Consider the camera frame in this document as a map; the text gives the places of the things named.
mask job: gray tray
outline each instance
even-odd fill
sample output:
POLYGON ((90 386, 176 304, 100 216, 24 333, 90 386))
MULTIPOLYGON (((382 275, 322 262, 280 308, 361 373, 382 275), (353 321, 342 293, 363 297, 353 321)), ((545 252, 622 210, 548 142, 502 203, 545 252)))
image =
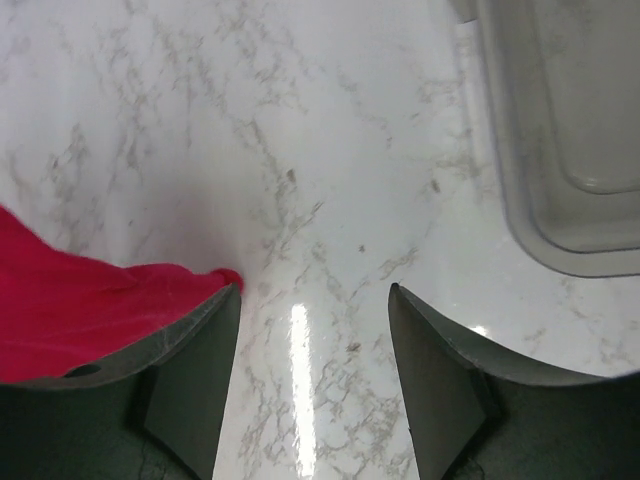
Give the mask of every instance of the gray tray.
POLYGON ((480 23, 513 235, 563 273, 640 273, 640 2, 455 4, 480 23))

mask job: marble countertop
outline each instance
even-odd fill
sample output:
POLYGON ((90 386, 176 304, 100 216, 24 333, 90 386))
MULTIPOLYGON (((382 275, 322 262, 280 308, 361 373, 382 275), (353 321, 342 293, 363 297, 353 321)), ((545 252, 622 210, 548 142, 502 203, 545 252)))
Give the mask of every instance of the marble countertop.
POLYGON ((638 368, 640 279, 502 215, 476 27, 446 0, 0 2, 0 201, 59 248, 247 292, 215 479, 415 479, 386 301, 638 368))

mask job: red cloth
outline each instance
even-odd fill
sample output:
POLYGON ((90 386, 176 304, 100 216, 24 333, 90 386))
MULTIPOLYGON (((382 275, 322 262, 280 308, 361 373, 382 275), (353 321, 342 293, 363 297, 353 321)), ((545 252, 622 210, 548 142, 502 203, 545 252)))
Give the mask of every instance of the red cloth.
POLYGON ((60 377, 179 320, 242 278, 120 268, 54 250, 0 207, 0 382, 60 377))

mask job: black object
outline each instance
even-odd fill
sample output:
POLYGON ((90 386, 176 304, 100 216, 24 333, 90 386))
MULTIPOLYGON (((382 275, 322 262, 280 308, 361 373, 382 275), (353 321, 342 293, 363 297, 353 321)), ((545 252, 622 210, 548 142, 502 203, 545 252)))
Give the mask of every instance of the black object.
POLYGON ((422 480, 638 476, 640 373, 608 379, 538 362, 397 284, 389 318, 422 480))
POLYGON ((0 386, 0 479, 213 476, 240 318, 237 287, 65 378, 0 386))

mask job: folded red cloth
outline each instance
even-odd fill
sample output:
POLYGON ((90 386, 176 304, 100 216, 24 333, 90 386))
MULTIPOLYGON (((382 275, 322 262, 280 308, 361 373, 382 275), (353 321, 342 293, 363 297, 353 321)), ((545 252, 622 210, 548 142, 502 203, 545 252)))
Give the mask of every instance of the folded red cloth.
POLYGON ((61 377, 184 317, 240 275, 120 268, 45 244, 0 207, 0 382, 61 377))

